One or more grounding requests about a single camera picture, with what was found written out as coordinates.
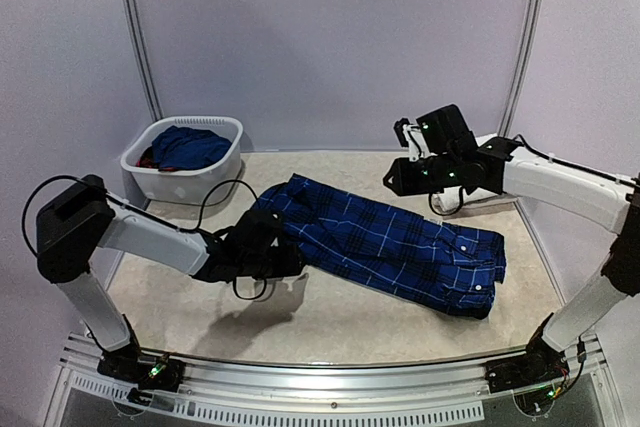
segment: plaid shirt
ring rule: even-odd
[[[504,280],[496,232],[429,222],[296,174],[260,206],[282,214],[308,264],[440,312],[482,319]]]

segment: white box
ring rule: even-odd
[[[158,169],[136,167],[143,152],[151,142],[172,125],[210,130],[231,141],[225,156],[215,164],[199,170],[160,172]],[[240,137],[242,124],[231,117],[180,116],[168,117],[149,126],[136,142],[120,158],[120,165],[131,172],[144,195],[151,200],[177,204],[200,205],[209,190],[216,184],[235,179],[240,173]],[[223,200],[233,188],[233,183],[223,185],[207,200],[207,205]]]

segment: beige tabletop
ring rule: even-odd
[[[412,210],[427,219],[426,196],[396,197],[381,178],[398,153],[244,154],[241,178],[258,195],[294,172],[354,194]],[[253,202],[237,186],[206,209],[203,228],[234,224]],[[191,226],[197,207],[151,202],[149,212]],[[375,364],[432,361],[526,344],[560,305],[525,225],[512,204],[463,209],[448,222],[494,230],[506,238],[507,274],[484,320],[451,317],[305,267],[304,275],[269,286],[265,298],[235,298],[230,285],[207,284],[146,259],[126,255],[109,292],[141,344],[224,360]],[[258,286],[238,283],[250,296]]]

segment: gray wall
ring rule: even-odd
[[[610,172],[640,171],[640,0],[543,0],[512,134],[558,157]],[[612,239],[587,221],[527,202],[562,291],[571,298]],[[597,331],[629,425],[640,425],[640,299]]]
[[[23,244],[24,201],[62,172],[100,174],[123,193],[119,154],[150,118],[121,0],[0,0],[0,12],[0,425],[21,427],[36,424],[62,342],[80,327]],[[101,277],[112,262],[94,263]]]
[[[139,0],[166,114],[230,115],[244,149],[398,148],[458,103],[495,132],[527,0]]]

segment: folded garment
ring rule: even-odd
[[[482,319],[504,280],[496,232],[430,222],[296,174],[258,205],[282,215],[306,263],[440,312]]]
[[[231,141],[215,132],[172,125],[153,140],[138,166],[162,171],[204,169],[222,160],[229,148]]]

